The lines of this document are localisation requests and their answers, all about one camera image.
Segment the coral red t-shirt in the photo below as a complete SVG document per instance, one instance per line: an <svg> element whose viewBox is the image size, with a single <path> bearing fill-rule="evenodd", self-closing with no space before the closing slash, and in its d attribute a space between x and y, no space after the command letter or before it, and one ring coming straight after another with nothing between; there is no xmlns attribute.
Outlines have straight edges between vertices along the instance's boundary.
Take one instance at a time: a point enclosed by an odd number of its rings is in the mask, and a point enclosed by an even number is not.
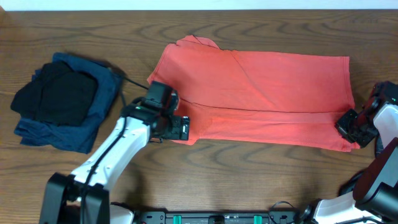
<svg viewBox="0 0 398 224"><path fill-rule="evenodd" d="M223 50L188 35L166 46L148 82L176 89L177 113L200 139L266 142L349 152L335 123L355 106L349 58Z"/></svg>

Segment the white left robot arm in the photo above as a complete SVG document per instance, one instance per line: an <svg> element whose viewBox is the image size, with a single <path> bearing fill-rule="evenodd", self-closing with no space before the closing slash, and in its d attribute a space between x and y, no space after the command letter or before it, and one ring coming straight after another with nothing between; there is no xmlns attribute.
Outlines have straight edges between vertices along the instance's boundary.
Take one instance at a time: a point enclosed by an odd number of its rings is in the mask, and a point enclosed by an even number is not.
<svg viewBox="0 0 398 224"><path fill-rule="evenodd" d="M173 109L131 103L102 145L70 175L55 173L45 187L40 223L133 223L134 212L111 203L109 194L131 159L152 138L183 140L190 119Z"/></svg>

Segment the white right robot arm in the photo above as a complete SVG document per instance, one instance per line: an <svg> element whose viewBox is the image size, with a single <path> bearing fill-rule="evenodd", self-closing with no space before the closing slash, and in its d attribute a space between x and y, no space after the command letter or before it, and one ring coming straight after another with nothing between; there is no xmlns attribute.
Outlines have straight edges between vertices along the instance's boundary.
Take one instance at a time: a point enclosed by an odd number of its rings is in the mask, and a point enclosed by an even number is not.
<svg viewBox="0 0 398 224"><path fill-rule="evenodd" d="M344 194L309 208L303 223L397 223L397 85L375 84L362 111L347 111L335 128L350 143L377 139L383 149Z"/></svg>

